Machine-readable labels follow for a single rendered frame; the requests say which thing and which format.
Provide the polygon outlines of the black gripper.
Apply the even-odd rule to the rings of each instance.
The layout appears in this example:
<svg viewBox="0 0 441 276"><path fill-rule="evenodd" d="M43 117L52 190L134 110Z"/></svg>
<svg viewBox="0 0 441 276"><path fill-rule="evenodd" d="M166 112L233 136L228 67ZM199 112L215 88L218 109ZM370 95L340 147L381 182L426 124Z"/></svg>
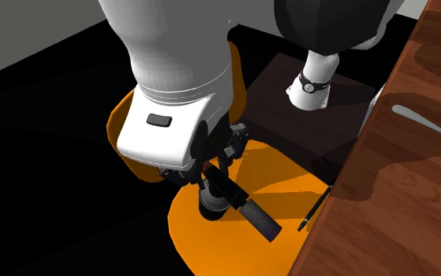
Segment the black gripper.
<svg viewBox="0 0 441 276"><path fill-rule="evenodd" d="M227 175L234 159L239 159L250 138L248 127L229 123L229 115L222 116L208 133L206 121L201 121L190 147L193 165L186 171L159 168L161 176L175 184L202 184L199 190L199 212L209 221L220 220L231 206L236 209L268 242L272 242L282 227L249 194ZM219 168L210 163L217 159ZM214 196L215 187L221 194Z"/></svg>

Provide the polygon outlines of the dark robot stand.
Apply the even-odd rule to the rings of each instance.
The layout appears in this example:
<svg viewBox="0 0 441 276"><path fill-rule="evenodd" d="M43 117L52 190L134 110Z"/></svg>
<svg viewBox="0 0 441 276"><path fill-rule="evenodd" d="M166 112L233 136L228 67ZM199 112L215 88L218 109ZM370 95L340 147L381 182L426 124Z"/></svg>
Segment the dark robot stand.
<svg viewBox="0 0 441 276"><path fill-rule="evenodd" d="M375 89L337 74L327 107L302 111L291 104L286 88L303 66L303 61L278 53L248 87L241 121L253 139L332 183L359 135Z"/></svg>

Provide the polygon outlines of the grey cutlery piece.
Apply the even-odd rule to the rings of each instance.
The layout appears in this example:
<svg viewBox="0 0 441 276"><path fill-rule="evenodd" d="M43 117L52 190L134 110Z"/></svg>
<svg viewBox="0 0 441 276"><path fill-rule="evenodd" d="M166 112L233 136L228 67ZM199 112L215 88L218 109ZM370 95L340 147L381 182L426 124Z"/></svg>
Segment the grey cutlery piece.
<svg viewBox="0 0 441 276"><path fill-rule="evenodd" d="M423 126L426 126L436 132L438 132L439 134L441 134L441 127L438 126L437 124L429 121L427 118L423 117L422 115L420 115L419 113L411 110L408 107L404 107L402 105L393 105L392 106L392 111L395 114L398 114L400 116L403 116L404 118L408 118L414 122L417 122Z"/></svg>

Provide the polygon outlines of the black pen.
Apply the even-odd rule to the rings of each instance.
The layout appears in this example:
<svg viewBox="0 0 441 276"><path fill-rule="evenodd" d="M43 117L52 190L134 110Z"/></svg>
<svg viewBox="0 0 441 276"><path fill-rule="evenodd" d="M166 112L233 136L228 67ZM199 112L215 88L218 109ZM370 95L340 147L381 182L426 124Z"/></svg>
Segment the black pen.
<svg viewBox="0 0 441 276"><path fill-rule="evenodd" d="M333 187L332 185L329 185L327 187L327 189L322 193L322 195L319 196L316 203L313 205L313 207L309 210L309 212L307 213L305 218L299 224L297 231L301 231L306 226L306 224L313 218L316 211L321 207L321 205L324 203L324 200L326 199L326 197L330 194L332 187Z"/></svg>

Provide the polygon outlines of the brown wooden table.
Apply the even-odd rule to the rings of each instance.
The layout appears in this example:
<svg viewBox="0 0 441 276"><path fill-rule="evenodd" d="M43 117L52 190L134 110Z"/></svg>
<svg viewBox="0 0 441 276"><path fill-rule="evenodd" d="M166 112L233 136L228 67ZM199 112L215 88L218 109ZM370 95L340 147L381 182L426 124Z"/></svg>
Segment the brown wooden table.
<svg viewBox="0 0 441 276"><path fill-rule="evenodd" d="M441 0L428 0L288 276L441 276Z"/></svg>

